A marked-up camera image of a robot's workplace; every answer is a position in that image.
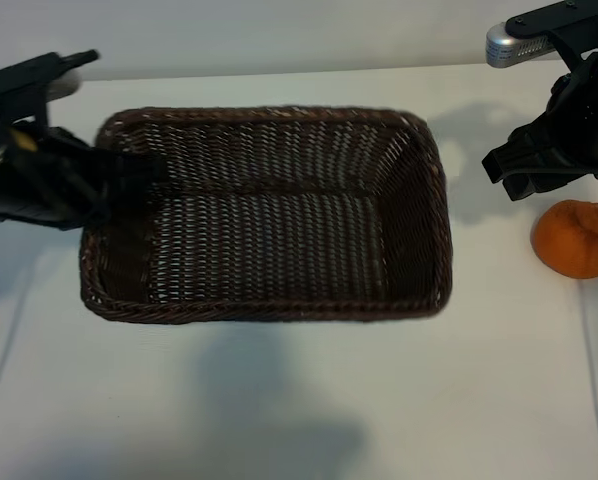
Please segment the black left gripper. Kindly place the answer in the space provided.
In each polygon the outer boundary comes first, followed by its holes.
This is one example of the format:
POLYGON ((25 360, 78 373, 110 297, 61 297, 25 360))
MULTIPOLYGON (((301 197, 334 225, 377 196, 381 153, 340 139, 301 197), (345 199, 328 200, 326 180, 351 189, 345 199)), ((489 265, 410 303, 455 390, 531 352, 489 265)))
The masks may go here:
MULTIPOLYGON (((58 230, 110 219, 103 183, 90 182, 89 162, 44 150, 30 135, 0 125, 0 222, 58 230)), ((102 175, 110 196, 134 196, 166 179, 160 157, 107 152, 102 175)))

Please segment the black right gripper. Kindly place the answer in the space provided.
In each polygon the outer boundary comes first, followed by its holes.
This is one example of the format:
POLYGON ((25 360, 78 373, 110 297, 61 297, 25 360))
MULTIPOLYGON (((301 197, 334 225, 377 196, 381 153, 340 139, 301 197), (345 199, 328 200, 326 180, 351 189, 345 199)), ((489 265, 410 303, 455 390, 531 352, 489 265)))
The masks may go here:
POLYGON ((598 52, 558 79, 540 119, 515 129, 482 161, 512 201, 598 178, 598 52))

